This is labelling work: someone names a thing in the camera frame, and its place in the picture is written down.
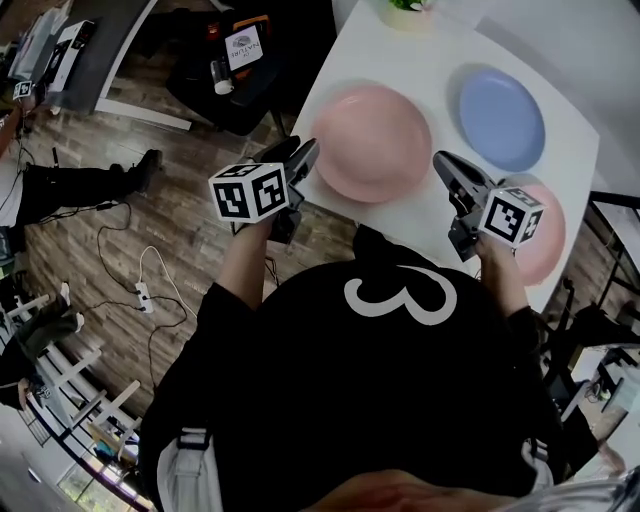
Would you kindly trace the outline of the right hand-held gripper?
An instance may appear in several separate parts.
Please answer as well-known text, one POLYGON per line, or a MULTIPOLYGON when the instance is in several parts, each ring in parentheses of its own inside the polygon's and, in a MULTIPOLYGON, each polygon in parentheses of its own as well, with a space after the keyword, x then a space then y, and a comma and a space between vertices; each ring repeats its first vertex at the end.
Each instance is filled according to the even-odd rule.
POLYGON ((496 183, 482 169, 452 152, 436 152, 433 166, 451 193, 456 215, 448 236, 463 262, 476 255, 481 233, 511 249, 534 237, 544 203, 519 187, 495 188, 496 183), (490 190, 476 196, 483 189, 490 190))

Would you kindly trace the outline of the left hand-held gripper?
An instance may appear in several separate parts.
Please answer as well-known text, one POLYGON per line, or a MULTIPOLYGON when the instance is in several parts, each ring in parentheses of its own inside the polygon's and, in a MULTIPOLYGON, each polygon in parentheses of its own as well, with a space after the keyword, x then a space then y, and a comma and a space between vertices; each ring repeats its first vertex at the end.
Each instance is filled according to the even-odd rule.
POLYGON ((299 148, 300 143, 297 135, 286 137, 261 150, 258 163, 227 166, 209 178, 218 218, 231 223, 235 234, 271 219, 269 239, 285 245, 292 241, 304 201, 294 186, 308 176, 320 153, 315 138, 299 148))

